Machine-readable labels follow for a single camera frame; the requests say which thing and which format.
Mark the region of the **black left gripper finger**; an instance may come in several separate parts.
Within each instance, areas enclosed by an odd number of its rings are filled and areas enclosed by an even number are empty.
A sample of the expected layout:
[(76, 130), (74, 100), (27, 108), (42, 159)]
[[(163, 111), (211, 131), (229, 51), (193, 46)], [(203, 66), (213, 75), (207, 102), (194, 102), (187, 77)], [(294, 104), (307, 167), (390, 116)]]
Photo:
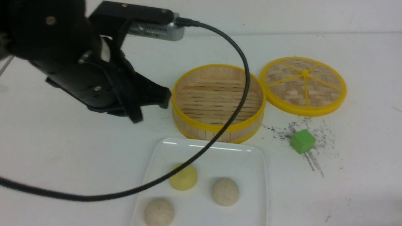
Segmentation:
[(137, 124), (143, 120), (139, 97), (132, 83), (134, 72), (128, 68), (118, 68), (109, 73), (109, 83), (129, 119)]

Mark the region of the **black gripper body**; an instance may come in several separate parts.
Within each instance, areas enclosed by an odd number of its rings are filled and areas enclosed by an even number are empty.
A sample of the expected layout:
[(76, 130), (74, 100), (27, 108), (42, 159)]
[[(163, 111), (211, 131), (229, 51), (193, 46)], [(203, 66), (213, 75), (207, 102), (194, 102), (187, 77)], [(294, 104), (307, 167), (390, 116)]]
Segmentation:
[(99, 113), (123, 111), (126, 114), (109, 83), (109, 73), (123, 67), (135, 70), (113, 40), (101, 40), (101, 51), (110, 51), (109, 61), (93, 51), (86, 51), (71, 65), (40, 61), (30, 63), (47, 76), (49, 84), (73, 96), (89, 110)]

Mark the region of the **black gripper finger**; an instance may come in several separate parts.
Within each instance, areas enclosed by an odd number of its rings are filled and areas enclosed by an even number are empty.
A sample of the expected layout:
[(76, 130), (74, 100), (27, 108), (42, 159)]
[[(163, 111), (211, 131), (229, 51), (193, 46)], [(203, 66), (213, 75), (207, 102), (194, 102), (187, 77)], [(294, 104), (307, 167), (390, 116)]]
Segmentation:
[(154, 83), (137, 72), (134, 72), (132, 84), (141, 107), (157, 105), (162, 109), (168, 109), (172, 96), (169, 88)]

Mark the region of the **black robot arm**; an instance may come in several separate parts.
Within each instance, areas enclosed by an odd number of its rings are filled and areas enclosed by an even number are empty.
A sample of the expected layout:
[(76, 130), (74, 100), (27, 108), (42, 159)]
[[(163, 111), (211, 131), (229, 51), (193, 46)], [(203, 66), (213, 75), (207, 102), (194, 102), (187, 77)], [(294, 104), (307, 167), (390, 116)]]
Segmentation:
[(1, 45), (89, 110), (138, 123), (142, 106), (167, 109), (171, 92), (136, 72), (122, 43), (133, 22), (166, 25), (173, 16), (169, 10), (102, 1), (86, 17), (84, 0), (2, 0)]

